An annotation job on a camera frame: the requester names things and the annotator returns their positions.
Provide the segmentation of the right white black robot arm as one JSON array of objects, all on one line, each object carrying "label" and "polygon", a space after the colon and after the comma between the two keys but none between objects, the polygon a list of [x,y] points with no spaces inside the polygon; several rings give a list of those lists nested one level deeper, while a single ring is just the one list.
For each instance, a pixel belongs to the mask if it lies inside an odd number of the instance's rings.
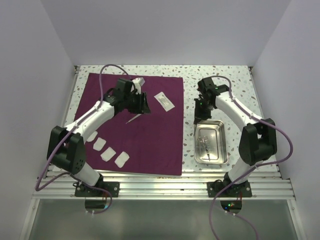
[{"label": "right white black robot arm", "polygon": [[274,129],[275,122],[272,119],[263,119],[249,110],[233,96],[231,81],[222,76],[229,85],[217,85],[213,81],[217,77],[217,75],[205,77],[197,83],[199,95],[194,99],[193,123],[202,123],[211,118],[213,110],[220,110],[241,130],[238,145],[239,159],[218,184],[220,190],[223,189],[227,196],[232,197],[241,190],[241,184],[247,181],[248,176],[245,175],[247,171],[277,153],[277,136]]}]

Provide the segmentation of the steel tweezers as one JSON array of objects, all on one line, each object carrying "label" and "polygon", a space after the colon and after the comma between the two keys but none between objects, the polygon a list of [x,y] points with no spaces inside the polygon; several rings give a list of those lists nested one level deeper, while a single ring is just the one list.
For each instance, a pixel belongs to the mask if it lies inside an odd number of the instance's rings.
[{"label": "steel tweezers", "polygon": [[131,123],[132,121],[134,121],[135,119],[137,119],[138,117],[140,117],[142,114],[137,114],[134,117],[132,117],[130,120],[128,120],[125,124]]}]

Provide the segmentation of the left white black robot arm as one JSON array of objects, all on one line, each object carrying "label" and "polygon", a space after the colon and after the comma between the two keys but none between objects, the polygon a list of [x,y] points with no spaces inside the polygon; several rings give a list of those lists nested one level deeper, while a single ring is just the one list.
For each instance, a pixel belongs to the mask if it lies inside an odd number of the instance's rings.
[{"label": "left white black robot arm", "polygon": [[86,185],[92,196],[103,193],[103,177],[86,160],[85,143],[105,122],[127,110],[133,114],[149,114],[147,94],[142,91],[142,77],[127,80],[119,78],[116,85],[103,92],[98,101],[86,113],[65,127],[51,130],[47,161],[65,170]]}]

